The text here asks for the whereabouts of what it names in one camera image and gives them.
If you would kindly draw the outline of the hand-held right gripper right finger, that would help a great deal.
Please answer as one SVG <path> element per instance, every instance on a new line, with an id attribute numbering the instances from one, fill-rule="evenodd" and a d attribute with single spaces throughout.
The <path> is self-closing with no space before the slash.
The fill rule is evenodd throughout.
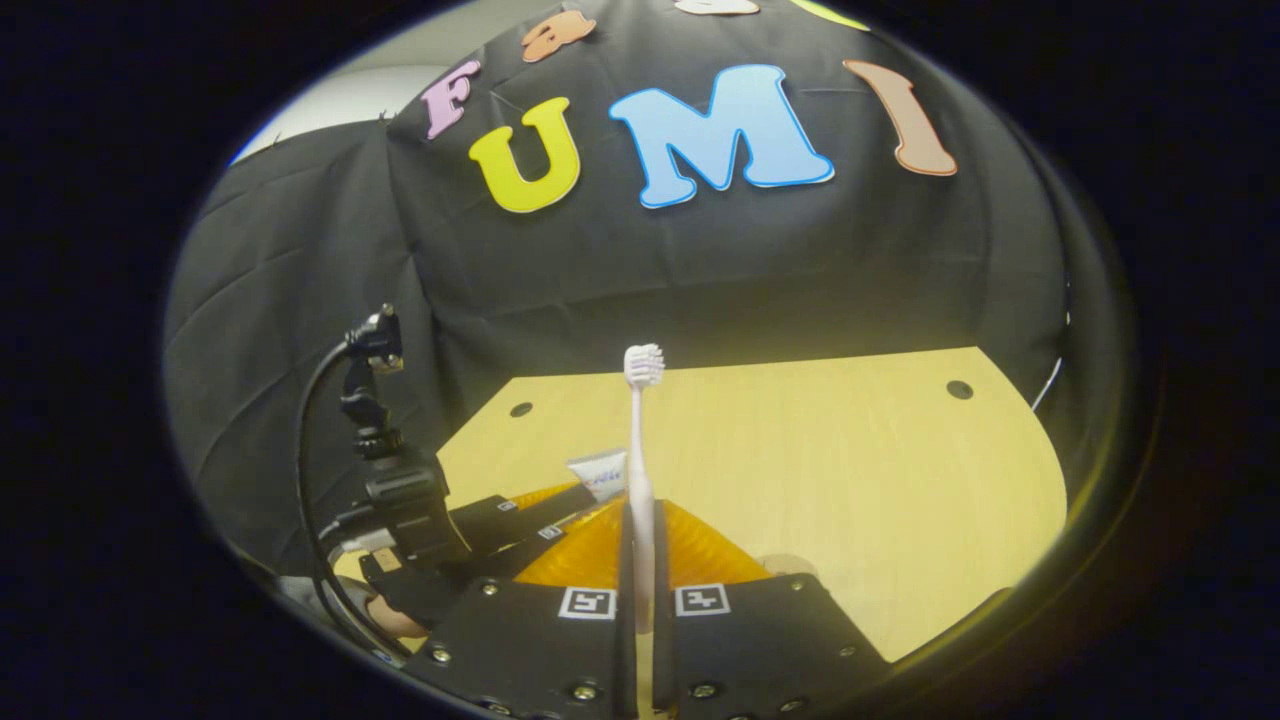
<path id="1" fill-rule="evenodd" d="M 832 719 L 890 664 L 819 579 L 772 574 L 655 506 L 652 706 L 672 719 Z"/>

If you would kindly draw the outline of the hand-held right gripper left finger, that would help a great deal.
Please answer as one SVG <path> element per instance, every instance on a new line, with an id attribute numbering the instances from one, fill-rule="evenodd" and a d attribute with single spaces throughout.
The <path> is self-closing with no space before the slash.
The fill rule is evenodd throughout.
<path id="1" fill-rule="evenodd" d="M 635 716 L 632 519 L 611 512 L 611 587 L 476 579 L 403 673 L 474 717 Z"/>

